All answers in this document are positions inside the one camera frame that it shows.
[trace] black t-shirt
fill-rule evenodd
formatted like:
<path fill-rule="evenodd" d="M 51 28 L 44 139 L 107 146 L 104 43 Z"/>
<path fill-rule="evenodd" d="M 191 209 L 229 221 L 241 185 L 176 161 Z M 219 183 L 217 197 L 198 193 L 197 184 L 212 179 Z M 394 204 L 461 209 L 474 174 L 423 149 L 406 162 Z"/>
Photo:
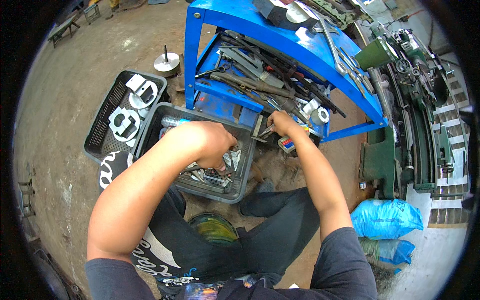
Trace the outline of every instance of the black t-shirt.
<path fill-rule="evenodd" d="M 155 299 L 132 264 L 98 258 L 85 264 L 88 285 L 95 300 Z M 249 288 L 232 279 L 219 289 L 217 300 L 377 299 L 372 269 L 360 247 L 355 230 L 344 227 L 322 242 L 310 289 L 264 287 L 258 280 Z"/>

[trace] machine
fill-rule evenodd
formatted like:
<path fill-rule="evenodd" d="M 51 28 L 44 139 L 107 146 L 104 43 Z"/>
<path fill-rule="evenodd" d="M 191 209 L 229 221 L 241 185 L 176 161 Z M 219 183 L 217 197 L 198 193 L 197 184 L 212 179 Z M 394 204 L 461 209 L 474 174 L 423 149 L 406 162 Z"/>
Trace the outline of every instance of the machine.
<path fill-rule="evenodd" d="M 417 192 L 432 193 L 438 166 L 443 173 L 454 170 L 448 130 L 443 124 L 432 129 L 433 112 L 449 96 L 445 69 L 411 30 L 389 32 L 376 22 L 370 31 L 373 42 L 355 58 L 388 103 L 389 127 L 368 133 L 360 178 L 380 180 L 379 197 L 385 199 L 405 198 L 408 183 Z"/>

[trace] sack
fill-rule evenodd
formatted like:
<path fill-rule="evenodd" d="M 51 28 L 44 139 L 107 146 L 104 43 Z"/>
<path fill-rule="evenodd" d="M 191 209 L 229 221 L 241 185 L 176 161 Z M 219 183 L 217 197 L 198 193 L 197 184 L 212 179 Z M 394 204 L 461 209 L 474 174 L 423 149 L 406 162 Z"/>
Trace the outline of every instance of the sack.
<path fill-rule="evenodd" d="M 371 240 L 359 237 L 359 242 L 367 261 L 384 270 L 396 274 L 412 262 L 411 254 L 415 245 L 407 240 Z"/>
<path fill-rule="evenodd" d="M 359 237 L 398 239 L 413 229 L 423 230 L 420 210 L 400 199 L 365 200 L 350 214 Z"/>

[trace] red label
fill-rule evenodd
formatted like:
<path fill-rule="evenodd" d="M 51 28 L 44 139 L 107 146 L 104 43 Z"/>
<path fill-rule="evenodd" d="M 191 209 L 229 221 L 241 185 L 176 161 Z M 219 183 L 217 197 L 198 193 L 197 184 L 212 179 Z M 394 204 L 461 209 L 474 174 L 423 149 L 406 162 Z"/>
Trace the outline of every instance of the red label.
<path fill-rule="evenodd" d="M 288 144 L 288 143 L 290 143 L 290 142 L 292 142 L 292 139 L 288 139 L 288 140 L 286 140 L 286 141 L 283 141 L 283 142 L 282 142 L 282 145 L 285 146 L 286 144 Z"/>

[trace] shoe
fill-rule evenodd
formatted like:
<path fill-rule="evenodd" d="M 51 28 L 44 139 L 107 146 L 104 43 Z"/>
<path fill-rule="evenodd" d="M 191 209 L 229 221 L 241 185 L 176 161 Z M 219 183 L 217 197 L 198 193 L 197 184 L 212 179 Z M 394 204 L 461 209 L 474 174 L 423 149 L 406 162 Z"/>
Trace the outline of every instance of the shoe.
<path fill-rule="evenodd" d="M 265 178 L 264 181 L 257 186 L 256 193 L 274 191 L 275 185 L 273 183 L 273 180 L 271 180 L 270 178 Z"/>

